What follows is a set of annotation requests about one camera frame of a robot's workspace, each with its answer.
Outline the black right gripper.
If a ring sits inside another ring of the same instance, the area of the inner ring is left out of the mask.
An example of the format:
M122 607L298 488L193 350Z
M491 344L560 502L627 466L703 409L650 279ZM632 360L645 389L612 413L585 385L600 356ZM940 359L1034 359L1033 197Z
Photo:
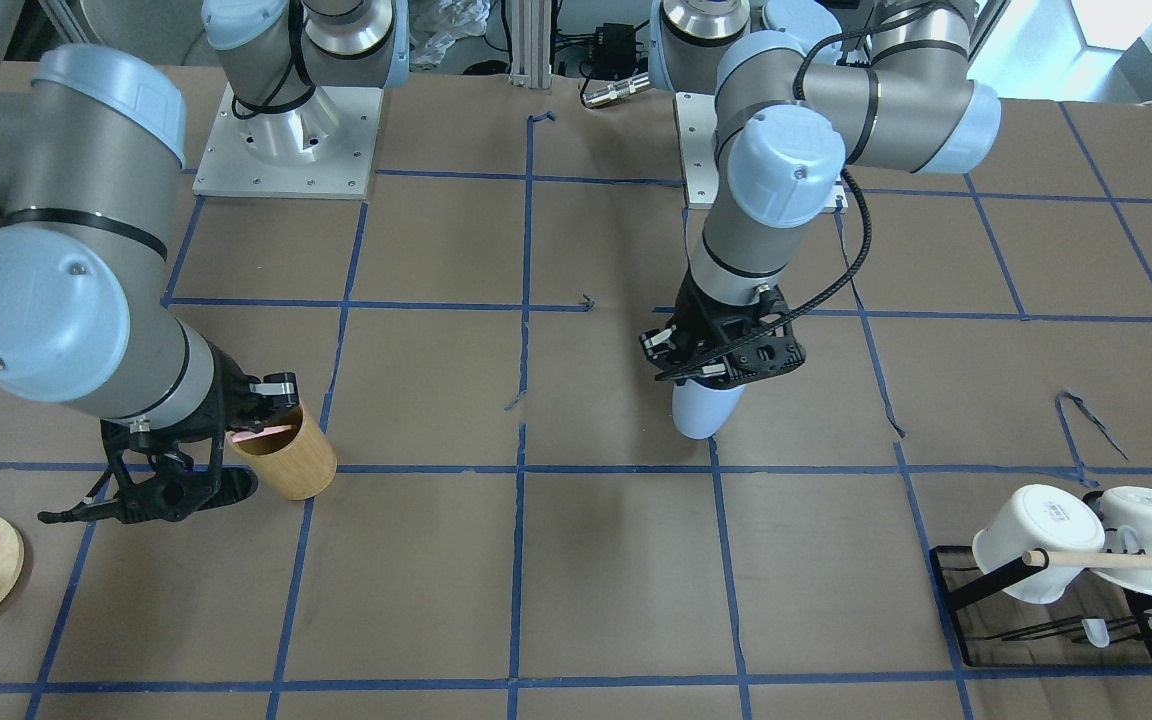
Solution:
M288 419L300 406L297 378L291 372L248 376L220 348L207 350L212 379L192 414L165 429L103 420L104 473L73 509L38 511L41 523L180 521L252 495L259 486L256 473L223 467L225 435Z

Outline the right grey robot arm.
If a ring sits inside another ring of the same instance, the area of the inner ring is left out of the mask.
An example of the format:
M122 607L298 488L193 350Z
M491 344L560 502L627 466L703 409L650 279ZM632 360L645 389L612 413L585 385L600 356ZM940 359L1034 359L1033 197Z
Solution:
M0 1L0 65L23 5ZM162 306L165 236L185 168L169 77L103 44L46 51L0 90L0 388L99 419L96 488L47 524L185 520L251 497L225 437L300 406L291 373L256 377Z

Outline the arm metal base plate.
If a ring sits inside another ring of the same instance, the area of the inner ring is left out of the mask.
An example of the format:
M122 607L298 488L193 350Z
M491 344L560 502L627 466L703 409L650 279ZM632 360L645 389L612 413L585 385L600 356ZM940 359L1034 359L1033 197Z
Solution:
M726 185L755 222L790 228L844 200L846 143L817 111L772 104L721 141L712 96L677 94L675 109L691 209L712 209Z
M242 120L221 104L194 182L202 196L364 200L381 119L380 88L317 88L301 108Z

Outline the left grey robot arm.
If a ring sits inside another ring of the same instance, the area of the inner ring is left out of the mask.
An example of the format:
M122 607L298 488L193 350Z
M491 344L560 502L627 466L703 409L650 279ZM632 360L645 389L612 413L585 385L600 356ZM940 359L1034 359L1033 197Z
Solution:
M770 9L781 22L732 41L710 83L717 197L687 247L675 313L641 338L659 381L733 389L799 367L791 323L841 291L872 242L850 167L963 174L1000 128L996 92L968 76L969 1L878 1L849 32L814 1ZM838 179L861 214L861 249L791 306L778 283Z

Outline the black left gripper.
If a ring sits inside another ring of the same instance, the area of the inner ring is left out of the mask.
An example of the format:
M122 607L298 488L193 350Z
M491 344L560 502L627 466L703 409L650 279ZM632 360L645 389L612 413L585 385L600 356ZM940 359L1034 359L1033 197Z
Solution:
M639 341L649 363L660 370L658 381L733 389L794 372L805 363L791 331L791 319L805 311L788 306L776 286L761 286L755 304L723 304L687 273L669 323L641 333Z

